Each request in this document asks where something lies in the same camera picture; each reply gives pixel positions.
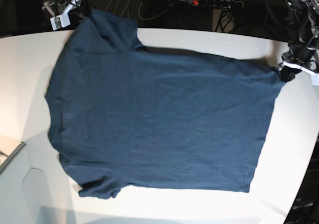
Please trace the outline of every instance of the t-shirt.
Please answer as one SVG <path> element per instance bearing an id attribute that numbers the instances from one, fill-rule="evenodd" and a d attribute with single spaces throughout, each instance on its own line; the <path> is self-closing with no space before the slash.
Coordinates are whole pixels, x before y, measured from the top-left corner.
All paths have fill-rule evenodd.
<path id="1" fill-rule="evenodd" d="M 127 185 L 248 192 L 283 84 L 268 66 L 150 51 L 134 20 L 93 10 L 53 70 L 48 136 L 81 197 Z"/>

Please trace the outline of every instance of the dark blue t-shirt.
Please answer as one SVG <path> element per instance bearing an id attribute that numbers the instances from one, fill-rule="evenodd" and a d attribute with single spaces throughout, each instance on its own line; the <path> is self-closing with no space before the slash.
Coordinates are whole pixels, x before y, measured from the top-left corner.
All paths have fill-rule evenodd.
<path id="1" fill-rule="evenodd" d="M 151 52 L 135 21 L 94 10 L 53 70 L 49 139 L 82 197 L 127 185 L 248 192 L 283 84 L 270 67 Z"/>

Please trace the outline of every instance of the power strip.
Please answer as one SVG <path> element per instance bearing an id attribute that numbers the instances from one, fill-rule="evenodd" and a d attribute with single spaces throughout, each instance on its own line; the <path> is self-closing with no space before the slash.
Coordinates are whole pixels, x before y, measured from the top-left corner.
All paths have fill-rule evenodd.
<path id="1" fill-rule="evenodd" d="M 191 6 L 208 6 L 213 8 L 243 8 L 244 3 L 242 1 L 235 0 L 188 0 L 188 4 Z"/>

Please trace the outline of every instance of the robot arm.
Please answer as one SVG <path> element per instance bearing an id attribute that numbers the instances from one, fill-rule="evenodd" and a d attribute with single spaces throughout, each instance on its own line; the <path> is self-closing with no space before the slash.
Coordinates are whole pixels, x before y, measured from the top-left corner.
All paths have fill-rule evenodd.
<path id="1" fill-rule="evenodd" d="M 298 40 L 288 44 L 289 51 L 282 55 L 278 65 L 284 81 L 290 81 L 295 74 L 304 71 L 311 74 L 313 85 L 319 86 L 319 65 L 316 52 L 319 41 L 319 0 L 286 0 L 288 6 L 304 18 L 299 23 Z"/>
<path id="2" fill-rule="evenodd" d="M 69 18 L 69 12 L 75 6 L 80 5 L 78 2 L 81 2 L 81 0 L 71 0 L 60 15 L 50 18 L 50 22 L 51 22 L 51 26 L 53 30 L 57 30 L 61 27 L 66 27 L 71 24 L 70 18 Z"/>

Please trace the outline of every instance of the white table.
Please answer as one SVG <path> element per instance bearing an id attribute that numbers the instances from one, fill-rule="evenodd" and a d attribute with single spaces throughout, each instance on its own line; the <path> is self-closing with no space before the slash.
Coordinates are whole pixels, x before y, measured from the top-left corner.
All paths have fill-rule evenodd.
<path id="1" fill-rule="evenodd" d="M 35 169 L 21 185 L 22 190 L 27 190 L 27 186 L 34 192 L 33 196 L 24 197 L 26 210 L 35 212 L 28 204 L 38 202 L 49 223 L 59 224 L 284 222 L 319 131 L 319 92 L 311 85 L 308 74 L 298 74 L 276 99 L 250 193 L 130 186 L 115 199 L 80 198 L 78 186 L 63 172 L 57 152 L 46 137 L 50 116 L 44 94 L 70 33 L 60 31 L 0 39 L 0 147 L 10 143 L 9 140 L 13 143 L 22 140 L 27 144 L 27 152 L 19 155 L 28 154 L 23 161 L 29 160 L 30 167 Z M 282 52 L 288 49 L 281 42 L 202 31 L 139 29 L 138 37 L 146 46 L 189 49 L 237 59 L 266 58 L 271 65 L 276 65 Z M 9 171 L 12 176 L 19 173 Z"/>

